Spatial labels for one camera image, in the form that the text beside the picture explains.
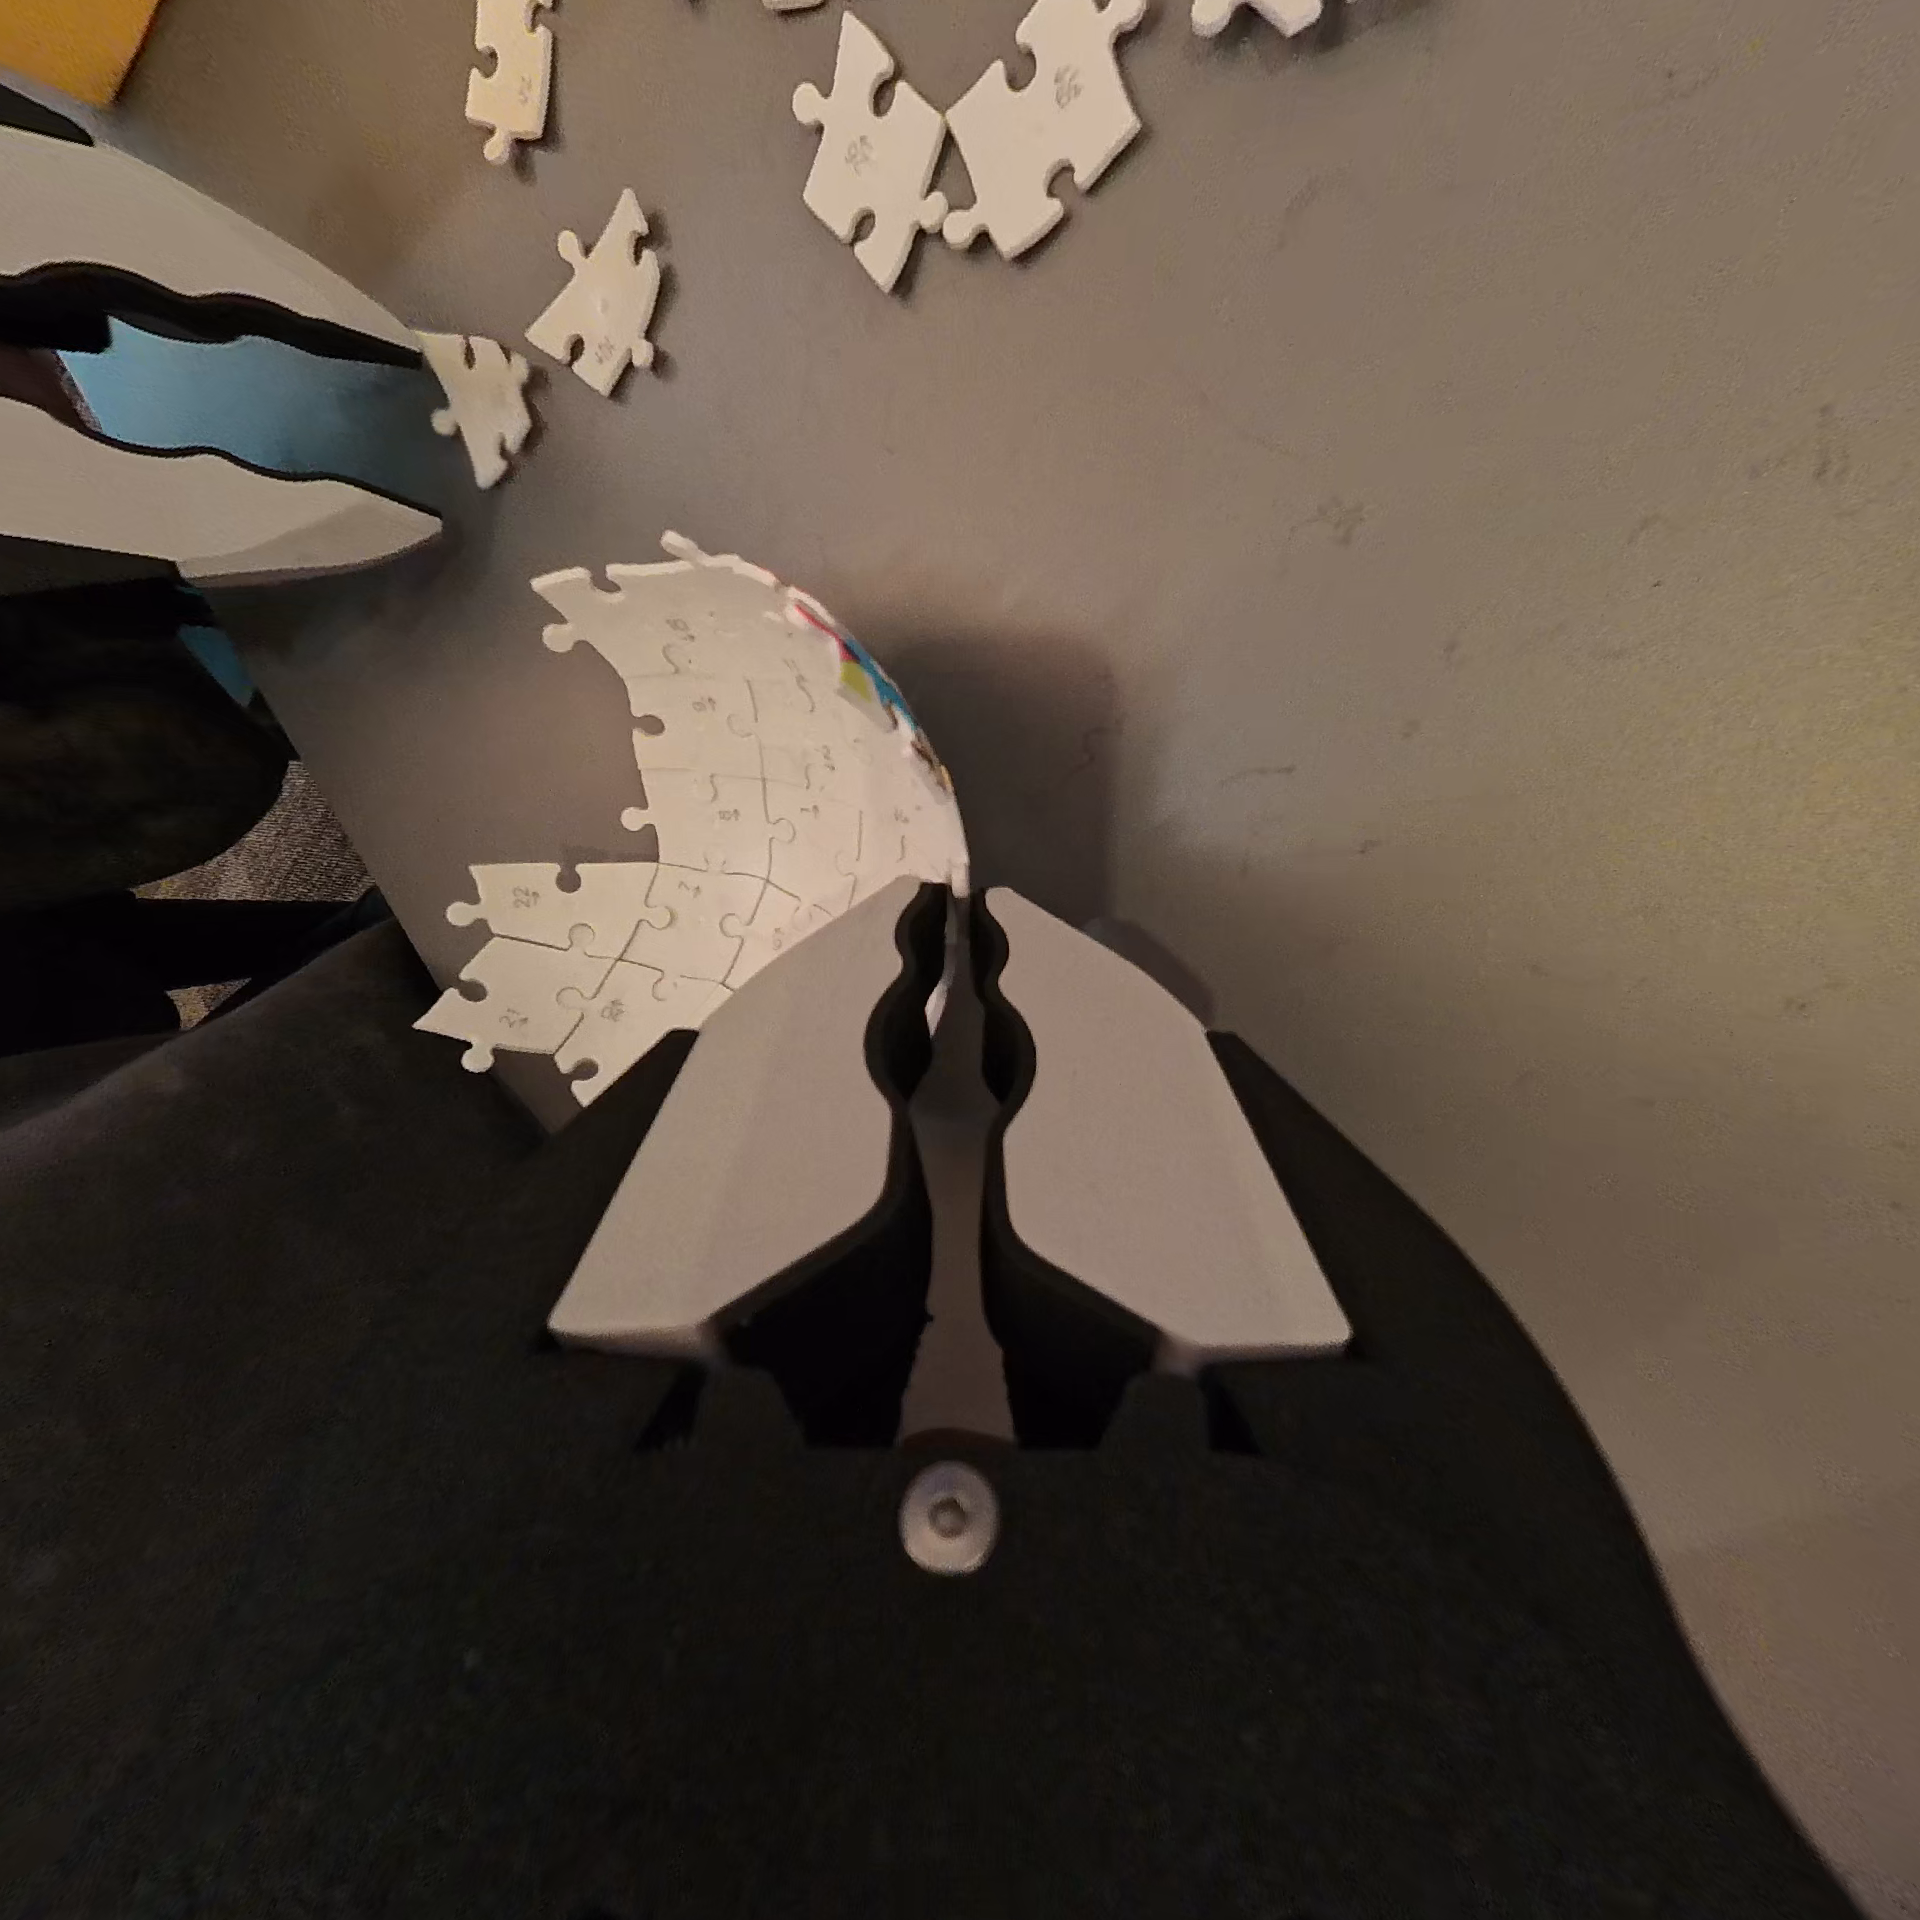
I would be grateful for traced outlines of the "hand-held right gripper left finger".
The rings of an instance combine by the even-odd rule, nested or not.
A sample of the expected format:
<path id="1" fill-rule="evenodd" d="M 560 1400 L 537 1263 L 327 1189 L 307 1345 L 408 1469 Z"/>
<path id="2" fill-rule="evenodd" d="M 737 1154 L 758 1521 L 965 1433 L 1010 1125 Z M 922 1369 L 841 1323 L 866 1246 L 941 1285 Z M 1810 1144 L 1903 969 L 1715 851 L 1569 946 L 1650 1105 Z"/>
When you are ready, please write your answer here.
<path id="1" fill-rule="evenodd" d="M 763 1372 L 817 1448 L 888 1448 L 926 1331 L 910 1094 L 947 884 L 885 884 L 702 1021 L 548 1332 Z"/>

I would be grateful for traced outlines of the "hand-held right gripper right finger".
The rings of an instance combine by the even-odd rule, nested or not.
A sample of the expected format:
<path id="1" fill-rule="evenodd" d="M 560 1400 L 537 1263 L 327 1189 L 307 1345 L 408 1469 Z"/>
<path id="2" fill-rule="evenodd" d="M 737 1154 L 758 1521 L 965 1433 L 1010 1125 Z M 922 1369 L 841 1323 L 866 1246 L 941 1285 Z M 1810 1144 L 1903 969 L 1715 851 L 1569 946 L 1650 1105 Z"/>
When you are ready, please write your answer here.
<path id="1" fill-rule="evenodd" d="M 1098 1448 L 1147 1376 L 1323 1361 L 1350 1323 L 1209 1025 L 1012 890 L 975 894 L 994 1099 L 978 1299 L 1021 1448 Z"/>

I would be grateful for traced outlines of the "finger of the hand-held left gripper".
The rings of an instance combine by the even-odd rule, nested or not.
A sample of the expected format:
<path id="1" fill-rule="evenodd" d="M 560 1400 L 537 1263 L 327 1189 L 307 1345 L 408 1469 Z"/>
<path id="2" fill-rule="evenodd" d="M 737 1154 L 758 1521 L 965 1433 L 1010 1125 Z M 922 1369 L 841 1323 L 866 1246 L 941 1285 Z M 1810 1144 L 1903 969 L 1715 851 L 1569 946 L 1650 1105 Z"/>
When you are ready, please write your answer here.
<path id="1" fill-rule="evenodd" d="M 191 588 L 314 582 L 403 558 L 440 540 L 440 521 L 335 477 L 276 477 L 220 450 L 188 467 L 191 550 L 173 575 Z"/>
<path id="2" fill-rule="evenodd" d="M 6 129 L 4 344 L 105 349 L 115 322 L 420 367 L 408 324 L 251 218 L 111 148 Z"/>

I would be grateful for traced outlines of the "single white puzzle piece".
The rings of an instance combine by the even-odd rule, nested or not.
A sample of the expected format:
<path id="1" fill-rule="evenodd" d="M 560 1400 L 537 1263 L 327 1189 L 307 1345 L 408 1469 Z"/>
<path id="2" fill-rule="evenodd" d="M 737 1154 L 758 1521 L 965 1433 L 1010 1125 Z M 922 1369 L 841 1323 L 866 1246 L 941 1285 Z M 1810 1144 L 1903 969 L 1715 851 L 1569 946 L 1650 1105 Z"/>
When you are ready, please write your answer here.
<path id="1" fill-rule="evenodd" d="M 419 331 L 413 347 L 440 388 L 430 430 L 461 440 L 481 494 L 496 489 L 541 439 L 529 403 L 536 371 L 521 354 L 481 335 Z"/>

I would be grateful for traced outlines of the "partly built puzzle ball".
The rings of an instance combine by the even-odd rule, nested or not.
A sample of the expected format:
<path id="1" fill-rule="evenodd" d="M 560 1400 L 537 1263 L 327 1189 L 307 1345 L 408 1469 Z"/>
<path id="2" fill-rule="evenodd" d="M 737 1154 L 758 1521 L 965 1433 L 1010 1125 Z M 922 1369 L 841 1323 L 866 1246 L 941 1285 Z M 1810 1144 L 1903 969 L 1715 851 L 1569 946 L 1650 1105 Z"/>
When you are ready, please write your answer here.
<path id="1" fill-rule="evenodd" d="M 413 1020 L 461 1067 L 548 1063 L 586 1107 L 669 1033 L 897 878 L 973 890 L 947 763 L 814 594 L 661 537 L 529 582 L 551 654 L 615 677 L 640 780 L 611 859 L 499 859 L 443 917 L 482 940 Z"/>

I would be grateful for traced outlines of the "group of puzzle pieces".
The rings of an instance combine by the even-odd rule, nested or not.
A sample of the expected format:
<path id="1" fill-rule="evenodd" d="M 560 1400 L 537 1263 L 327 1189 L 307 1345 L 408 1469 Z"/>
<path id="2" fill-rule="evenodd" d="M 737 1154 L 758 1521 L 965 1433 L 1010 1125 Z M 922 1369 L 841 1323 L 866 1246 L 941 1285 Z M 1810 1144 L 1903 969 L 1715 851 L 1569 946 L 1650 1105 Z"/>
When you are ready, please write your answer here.
<path id="1" fill-rule="evenodd" d="M 1242 14 L 1275 37 L 1317 37 L 1323 14 L 1347 5 L 1178 5 L 1187 32 L 1215 41 L 1238 32 Z M 467 76 L 467 120 L 485 130 L 482 156 L 506 166 L 537 148 L 548 130 L 551 95 L 551 5 L 477 5 L 474 46 L 492 68 Z M 990 238 L 1002 262 L 1039 248 L 1065 218 L 1054 196 L 1061 172 L 1079 196 L 1140 137 L 1121 41 L 1153 5 L 1028 5 L 1012 42 L 1030 68 L 1012 78 L 1002 58 L 947 108 L 929 104 L 903 76 L 897 57 L 851 5 L 834 5 L 834 58 L 829 85 L 803 78 L 791 93 L 791 118 L 817 142 L 799 201 L 832 242 L 882 294 L 897 290 L 917 242 L 935 236 L 953 252 Z M 719 78 L 702 93 L 666 81 L 661 68 L 642 90 L 647 104 L 666 104 L 691 130 L 691 108 L 723 108 L 754 118 L 754 154 L 768 150 L 769 78 Z M 947 150 L 965 170 L 973 202 L 951 206 L 941 190 Z M 566 285 L 524 324 L 521 344 L 569 371 L 586 388 L 611 396 L 629 371 L 655 367 L 649 336 L 661 262 L 629 188 L 620 190 L 596 238 L 559 233 Z M 452 367 L 474 381 L 488 376 L 501 391 L 529 379 L 524 360 L 496 339 L 419 335 L 419 344 L 452 391 Z"/>

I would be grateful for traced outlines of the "yellow box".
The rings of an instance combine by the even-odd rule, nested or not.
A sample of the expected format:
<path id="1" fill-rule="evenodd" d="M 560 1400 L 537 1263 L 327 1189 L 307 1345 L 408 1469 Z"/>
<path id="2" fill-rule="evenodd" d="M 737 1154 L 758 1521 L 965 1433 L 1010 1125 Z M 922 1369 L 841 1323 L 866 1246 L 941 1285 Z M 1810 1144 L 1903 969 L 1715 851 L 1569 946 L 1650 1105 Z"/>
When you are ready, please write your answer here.
<path id="1" fill-rule="evenodd" d="M 4 5 L 4 76 L 111 108 L 160 5 Z"/>

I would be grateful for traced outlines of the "person's dark trousers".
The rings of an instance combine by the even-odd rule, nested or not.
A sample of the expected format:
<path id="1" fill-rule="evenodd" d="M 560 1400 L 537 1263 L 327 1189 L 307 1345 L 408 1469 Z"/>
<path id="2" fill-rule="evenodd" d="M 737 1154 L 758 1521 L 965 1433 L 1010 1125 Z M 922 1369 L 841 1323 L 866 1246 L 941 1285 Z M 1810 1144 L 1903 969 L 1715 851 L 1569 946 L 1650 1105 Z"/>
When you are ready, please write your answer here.
<path id="1" fill-rule="evenodd" d="M 4 1916 L 160 1744 L 352 1361 L 520 1286 L 551 1157 L 357 932 L 152 1046 L 4 1067 Z"/>

